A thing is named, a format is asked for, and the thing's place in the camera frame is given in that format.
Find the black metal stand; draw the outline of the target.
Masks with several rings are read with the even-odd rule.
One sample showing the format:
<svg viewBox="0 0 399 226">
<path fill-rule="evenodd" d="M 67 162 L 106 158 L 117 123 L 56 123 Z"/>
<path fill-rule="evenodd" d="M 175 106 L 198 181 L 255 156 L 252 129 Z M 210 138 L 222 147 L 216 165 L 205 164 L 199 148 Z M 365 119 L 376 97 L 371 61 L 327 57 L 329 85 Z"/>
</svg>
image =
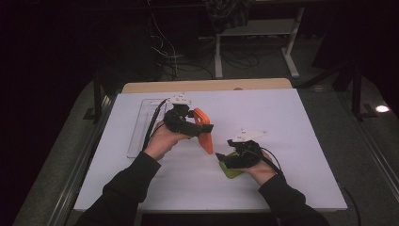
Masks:
<svg viewBox="0 0 399 226">
<path fill-rule="evenodd" d="M 354 66 L 354 74 L 352 81 L 352 108 L 351 111 L 358 121 L 363 121 L 367 118 L 376 118 L 377 115 L 370 105 L 361 104 L 361 85 L 362 76 L 359 72 L 359 66 Z"/>
<path fill-rule="evenodd" d="M 99 72 L 93 75 L 93 101 L 94 105 L 87 109 L 84 120 L 93 120 L 93 123 L 96 124 L 102 116 L 103 107 L 102 85 Z"/>
</svg>

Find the metal floor rail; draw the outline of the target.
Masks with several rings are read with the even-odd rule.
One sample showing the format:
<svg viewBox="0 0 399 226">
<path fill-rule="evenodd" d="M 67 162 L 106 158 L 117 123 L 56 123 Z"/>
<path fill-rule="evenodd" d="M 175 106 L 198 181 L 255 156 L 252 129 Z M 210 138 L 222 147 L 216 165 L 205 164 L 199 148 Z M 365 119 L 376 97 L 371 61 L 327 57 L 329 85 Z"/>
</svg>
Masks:
<svg viewBox="0 0 399 226">
<path fill-rule="evenodd" d="M 109 98 L 108 96 L 104 96 L 101 99 L 100 110 L 102 113 L 100 118 L 91 126 L 88 138 L 83 148 L 79 151 L 72 172 L 70 173 L 66 184 L 61 189 L 61 194 L 57 199 L 56 206 L 52 211 L 46 226 L 65 226 L 68 222 L 69 215 L 78 197 L 80 187 L 85 180 L 90 160 L 96 152 L 114 102 L 115 99 Z"/>
<path fill-rule="evenodd" d="M 370 134 L 369 130 L 365 125 L 366 120 L 377 119 L 378 115 L 368 104 L 365 105 L 366 108 L 365 113 L 353 113 L 351 108 L 352 103 L 346 99 L 346 96 L 344 94 L 339 93 L 338 99 L 340 100 L 340 103 L 343 105 L 344 110 L 349 115 L 349 118 L 356 125 L 360 135 L 362 136 L 362 140 L 366 143 L 370 155 L 373 161 L 375 162 L 375 165 L 377 166 L 378 170 L 380 171 L 383 179 L 387 183 L 393 197 L 399 202 L 399 177 L 392 169 L 387 158 L 381 152 L 380 147 L 378 146 L 377 142 Z"/>
</svg>

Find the white metal desk frame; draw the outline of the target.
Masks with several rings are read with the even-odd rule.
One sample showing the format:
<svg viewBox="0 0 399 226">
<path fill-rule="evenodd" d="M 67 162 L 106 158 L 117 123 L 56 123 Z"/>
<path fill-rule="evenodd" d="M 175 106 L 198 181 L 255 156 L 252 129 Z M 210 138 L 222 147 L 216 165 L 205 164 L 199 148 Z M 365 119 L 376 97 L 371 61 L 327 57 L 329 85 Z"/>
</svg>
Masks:
<svg viewBox="0 0 399 226">
<path fill-rule="evenodd" d="M 295 38 L 301 24 L 304 8 L 296 11 L 294 19 L 249 20 L 246 26 L 226 29 L 221 34 L 215 35 L 215 78 L 223 77 L 220 43 L 222 37 L 233 36 L 261 36 L 261 35 L 288 35 L 287 43 L 280 49 L 286 66 L 293 78 L 299 77 L 299 72 L 292 59 L 291 52 Z"/>
</svg>

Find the dark hanging cloth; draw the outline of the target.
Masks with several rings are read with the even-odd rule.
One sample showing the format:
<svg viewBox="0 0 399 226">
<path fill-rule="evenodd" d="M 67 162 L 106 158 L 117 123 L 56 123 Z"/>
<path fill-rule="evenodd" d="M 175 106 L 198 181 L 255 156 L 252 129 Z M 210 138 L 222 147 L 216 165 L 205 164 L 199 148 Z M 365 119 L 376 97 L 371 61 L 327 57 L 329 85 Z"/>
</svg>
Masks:
<svg viewBox="0 0 399 226">
<path fill-rule="evenodd" d="M 256 0 L 202 0 L 216 34 L 247 25 L 250 8 Z"/>
</svg>

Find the orange phone case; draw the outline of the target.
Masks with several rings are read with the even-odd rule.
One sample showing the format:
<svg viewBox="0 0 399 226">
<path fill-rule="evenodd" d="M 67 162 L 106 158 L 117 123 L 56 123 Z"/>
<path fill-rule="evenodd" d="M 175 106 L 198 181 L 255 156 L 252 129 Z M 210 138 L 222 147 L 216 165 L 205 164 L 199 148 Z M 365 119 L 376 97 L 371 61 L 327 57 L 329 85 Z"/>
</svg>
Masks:
<svg viewBox="0 0 399 226">
<path fill-rule="evenodd" d="M 214 152 L 213 140 L 211 133 L 202 133 L 201 126 L 203 124 L 211 124 L 209 117 L 198 107 L 194 109 L 194 120 L 195 124 L 199 127 L 198 141 L 202 149 L 208 153 L 212 154 Z"/>
</svg>

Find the clear plastic rack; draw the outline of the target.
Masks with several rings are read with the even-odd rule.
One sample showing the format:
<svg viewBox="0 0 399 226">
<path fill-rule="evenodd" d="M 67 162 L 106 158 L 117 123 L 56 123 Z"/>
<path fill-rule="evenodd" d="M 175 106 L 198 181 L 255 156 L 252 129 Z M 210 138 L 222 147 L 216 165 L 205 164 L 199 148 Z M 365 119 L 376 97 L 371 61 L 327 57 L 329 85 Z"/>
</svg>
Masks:
<svg viewBox="0 0 399 226">
<path fill-rule="evenodd" d="M 152 134 L 155 125 L 164 118 L 165 113 L 172 108 L 172 104 L 163 99 L 145 99 L 136 117 L 135 128 L 131 137 L 128 158 L 136 158 L 143 150 L 148 131 Z"/>
</svg>

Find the green cartoon phone case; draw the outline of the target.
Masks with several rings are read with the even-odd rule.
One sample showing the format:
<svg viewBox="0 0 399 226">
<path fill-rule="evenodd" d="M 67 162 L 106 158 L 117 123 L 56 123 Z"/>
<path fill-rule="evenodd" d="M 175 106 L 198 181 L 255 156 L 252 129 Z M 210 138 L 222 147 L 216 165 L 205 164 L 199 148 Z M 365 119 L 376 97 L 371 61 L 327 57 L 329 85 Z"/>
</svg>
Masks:
<svg viewBox="0 0 399 226">
<path fill-rule="evenodd" d="M 242 171 L 239 169 L 244 169 L 247 167 L 247 162 L 242 154 L 238 152 L 233 152 L 229 154 L 225 154 L 226 158 L 224 161 L 218 161 L 220 168 L 224 172 L 227 178 L 233 179 L 240 174 Z"/>
</svg>

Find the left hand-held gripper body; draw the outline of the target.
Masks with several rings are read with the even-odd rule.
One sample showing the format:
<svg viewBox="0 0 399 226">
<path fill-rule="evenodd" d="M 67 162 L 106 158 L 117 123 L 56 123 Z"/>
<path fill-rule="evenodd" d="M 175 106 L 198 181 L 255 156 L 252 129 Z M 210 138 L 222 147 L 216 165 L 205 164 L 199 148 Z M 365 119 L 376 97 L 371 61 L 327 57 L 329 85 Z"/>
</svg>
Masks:
<svg viewBox="0 0 399 226">
<path fill-rule="evenodd" d="M 188 111 L 191 100 L 186 98 L 183 93 L 174 95 L 167 99 L 172 108 L 168 110 L 163 118 L 166 127 L 174 133 L 184 134 L 190 137 L 198 137 L 200 128 L 193 122 L 188 121 Z"/>
</svg>

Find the person's left hand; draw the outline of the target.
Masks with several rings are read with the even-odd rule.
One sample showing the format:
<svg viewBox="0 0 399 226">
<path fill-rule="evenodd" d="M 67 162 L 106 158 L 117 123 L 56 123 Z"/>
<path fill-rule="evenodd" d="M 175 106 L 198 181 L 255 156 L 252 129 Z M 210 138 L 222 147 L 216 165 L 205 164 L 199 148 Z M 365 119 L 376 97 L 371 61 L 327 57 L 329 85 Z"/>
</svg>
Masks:
<svg viewBox="0 0 399 226">
<path fill-rule="evenodd" d="M 150 142 L 144 153 L 156 161 L 162 159 L 180 140 L 189 139 L 189 136 L 171 132 L 165 124 L 160 121 L 156 124 L 156 128 Z"/>
</svg>

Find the white table board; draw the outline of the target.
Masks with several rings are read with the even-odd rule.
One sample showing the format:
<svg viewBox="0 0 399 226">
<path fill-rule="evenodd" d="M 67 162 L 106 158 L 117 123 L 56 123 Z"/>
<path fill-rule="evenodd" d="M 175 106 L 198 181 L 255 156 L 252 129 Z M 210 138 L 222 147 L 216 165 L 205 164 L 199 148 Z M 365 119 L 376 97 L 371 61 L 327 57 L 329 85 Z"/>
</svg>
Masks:
<svg viewBox="0 0 399 226">
<path fill-rule="evenodd" d="M 258 143 L 273 153 L 287 183 L 301 191 L 307 205 L 322 212 L 346 209 L 330 166 L 295 89 L 192 91 L 194 107 L 210 118 L 215 153 L 230 153 L 228 139 L 244 129 L 263 130 Z M 118 96 L 80 190 L 75 209 L 88 209 L 103 187 L 131 164 L 127 153 L 143 101 L 149 93 Z M 179 142 L 161 161 L 145 212 L 265 211 L 268 206 L 247 174 L 225 176 L 214 154 L 191 138 Z"/>
</svg>

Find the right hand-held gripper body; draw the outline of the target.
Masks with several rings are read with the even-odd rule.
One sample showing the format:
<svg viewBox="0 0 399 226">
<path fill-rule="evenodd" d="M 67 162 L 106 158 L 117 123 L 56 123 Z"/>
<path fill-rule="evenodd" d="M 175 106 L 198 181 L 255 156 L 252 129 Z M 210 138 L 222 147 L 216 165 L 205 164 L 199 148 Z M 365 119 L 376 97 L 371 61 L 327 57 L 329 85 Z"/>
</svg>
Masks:
<svg viewBox="0 0 399 226">
<path fill-rule="evenodd" d="M 265 130 L 242 129 L 235 137 L 234 151 L 242 154 L 247 162 L 247 168 L 257 165 L 263 157 L 261 146 L 255 141 L 256 138 L 267 134 Z"/>
</svg>

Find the person's right hand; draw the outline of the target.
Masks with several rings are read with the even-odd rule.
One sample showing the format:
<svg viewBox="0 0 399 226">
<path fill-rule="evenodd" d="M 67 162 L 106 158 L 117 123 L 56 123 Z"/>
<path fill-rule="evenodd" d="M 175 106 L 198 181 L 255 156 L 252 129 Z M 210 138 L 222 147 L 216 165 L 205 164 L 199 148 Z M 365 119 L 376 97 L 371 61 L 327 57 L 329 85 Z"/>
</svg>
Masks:
<svg viewBox="0 0 399 226">
<path fill-rule="evenodd" d="M 262 186 L 276 175 L 276 172 L 263 160 L 257 165 L 250 168 L 239 169 L 239 171 L 249 174 L 259 186 Z"/>
</svg>

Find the wooden table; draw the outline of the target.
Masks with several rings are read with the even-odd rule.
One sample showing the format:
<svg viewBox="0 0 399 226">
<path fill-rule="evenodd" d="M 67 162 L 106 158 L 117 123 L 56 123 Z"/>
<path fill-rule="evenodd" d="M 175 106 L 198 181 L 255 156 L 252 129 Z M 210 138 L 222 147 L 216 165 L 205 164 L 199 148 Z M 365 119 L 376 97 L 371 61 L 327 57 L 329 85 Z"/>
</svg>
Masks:
<svg viewBox="0 0 399 226">
<path fill-rule="evenodd" d="M 128 83 L 122 93 L 187 92 L 246 89 L 291 89 L 286 78 L 196 80 Z"/>
</svg>

